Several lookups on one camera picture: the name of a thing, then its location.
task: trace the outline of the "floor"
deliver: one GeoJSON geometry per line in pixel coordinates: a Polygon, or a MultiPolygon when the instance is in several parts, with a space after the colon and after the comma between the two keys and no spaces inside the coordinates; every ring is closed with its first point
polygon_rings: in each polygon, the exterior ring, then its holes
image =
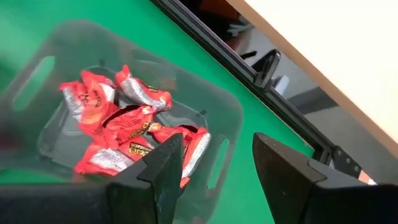
{"type": "MultiPolygon", "coordinates": [[[[242,46],[238,49],[239,53],[252,50],[258,52],[255,57],[246,59],[250,65],[275,48],[257,29],[250,31],[242,46]]],[[[286,75],[290,80],[284,92],[286,98],[317,86],[283,54],[275,75],[286,75]]],[[[397,160],[340,107],[317,111],[305,117],[330,140],[342,147],[375,182],[398,184],[397,160]]]]}

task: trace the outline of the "candy wrapper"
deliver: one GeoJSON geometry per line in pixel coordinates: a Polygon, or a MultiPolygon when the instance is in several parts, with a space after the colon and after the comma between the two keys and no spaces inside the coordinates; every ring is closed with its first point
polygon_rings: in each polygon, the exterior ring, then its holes
{"type": "Polygon", "coordinates": [[[172,95],[145,84],[139,78],[134,78],[127,65],[116,74],[116,82],[130,100],[140,105],[149,105],[156,111],[169,110],[172,107],[172,95]]]}
{"type": "Polygon", "coordinates": [[[63,83],[60,90],[79,128],[106,147],[111,134],[103,129],[102,122],[118,110],[114,85],[110,79],[89,71],[83,71],[81,77],[83,83],[63,83]]]}
{"type": "Polygon", "coordinates": [[[154,112],[150,106],[130,105],[107,118],[103,127],[112,132],[118,143],[117,146],[112,147],[117,148],[131,138],[144,134],[154,119],[154,112]]]}
{"type": "Polygon", "coordinates": [[[116,175],[133,163],[133,160],[118,150],[91,143],[75,166],[75,171],[80,174],[116,175]]]}
{"type": "Polygon", "coordinates": [[[210,143],[211,134],[205,128],[197,128],[191,125],[180,125],[174,128],[162,126],[159,123],[152,124],[148,131],[160,143],[163,143],[174,134],[182,133],[184,156],[180,187],[184,187],[204,155],[210,143]]]}
{"type": "Polygon", "coordinates": [[[136,136],[121,145],[118,150],[136,162],[153,148],[143,136],[136,136]]]}

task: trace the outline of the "green table surface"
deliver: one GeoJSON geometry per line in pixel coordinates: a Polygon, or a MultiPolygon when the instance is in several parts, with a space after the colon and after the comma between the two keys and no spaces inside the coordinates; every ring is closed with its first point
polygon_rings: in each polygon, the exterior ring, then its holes
{"type": "Polygon", "coordinates": [[[238,98],[244,110],[242,131],[210,222],[273,223],[254,167],[253,133],[265,133],[308,156],[313,149],[149,0],[1,1],[0,90],[30,60],[46,35],[70,19],[101,24],[238,98]]]}

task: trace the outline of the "red candy wrapper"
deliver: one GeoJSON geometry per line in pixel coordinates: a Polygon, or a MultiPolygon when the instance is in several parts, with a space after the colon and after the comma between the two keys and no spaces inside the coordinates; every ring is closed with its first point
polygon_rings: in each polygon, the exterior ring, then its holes
{"type": "Polygon", "coordinates": [[[118,145],[131,138],[140,136],[148,130],[154,119],[155,111],[150,106],[130,105],[112,114],[103,123],[103,127],[111,131],[118,145]]]}
{"type": "Polygon", "coordinates": [[[102,127],[102,122],[118,110],[116,91],[112,81],[104,76],[83,71],[84,83],[63,83],[60,90],[79,128],[101,146],[107,147],[111,134],[102,127]]]}
{"type": "Polygon", "coordinates": [[[133,77],[127,65],[123,65],[122,70],[116,74],[115,79],[124,94],[135,103],[150,105],[156,111],[171,109],[172,95],[167,91],[145,84],[139,78],[133,77]]]}
{"type": "Polygon", "coordinates": [[[136,136],[119,147],[119,151],[128,156],[134,162],[153,150],[153,146],[143,136],[136,136]]]}
{"type": "Polygon", "coordinates": [[[177,133],[182,133],[184,157],[182,168],[182,179],[180,187],[183,188],[190,180],[190,176],[195,171],[201,157],[204,155],[211,139],[211,134],[205,128],[198,128],[191,125],[180,125],[178,127],[166,127],[159,123],[150,126],[149,132],[155,139],[163,143],[169,137],[177,133]]]}
{"type": "Polygon", "coordinates": [[[80,174],[116,175],[133,163],[118,150],[103,148],[92,143],[88,146],[81,161],[75,166],[75,171],[80,174]]]}

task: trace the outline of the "transparent plastic bin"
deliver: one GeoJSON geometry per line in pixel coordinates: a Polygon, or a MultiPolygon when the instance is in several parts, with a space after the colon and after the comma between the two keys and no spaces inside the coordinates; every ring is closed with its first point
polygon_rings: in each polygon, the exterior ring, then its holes
{"type": "MultiPolygon", "coordinates": [[[[89,21],[70,21],[56,27],[1,93],[0,131],[6,133],[2,136],[8,148],[0,151],[0,181],[2,174],[15,170],[19,170],[16,182],[30,182],[24,179],[33,175],[32,182],[39,183],[40,179],[101,181],[102,178],[86,178],[73,172],[91,139],[80,132],[70,117],[58,87],[63,82],[79,80],[81,70],[114,80],[115,72],[124,64],[129,65],[135,77],[172,94],[174,107],[158,114],[156,121],[169,126],[194,124],[210,131],[209,148],[182,192],[174,217],[176,223],[208,220],[241,129],[243,111],[239,101],[216,85],[89,21]],[[218,160],[221,146],[226,150],[218,160]],[[215,180],[214,187],[208,186],[209,179],[215,180]]],[[[121,101],[131,104],[123,96],[121,101]]],[[[155,143],[149,135],[146,137],[155,143]]]]}

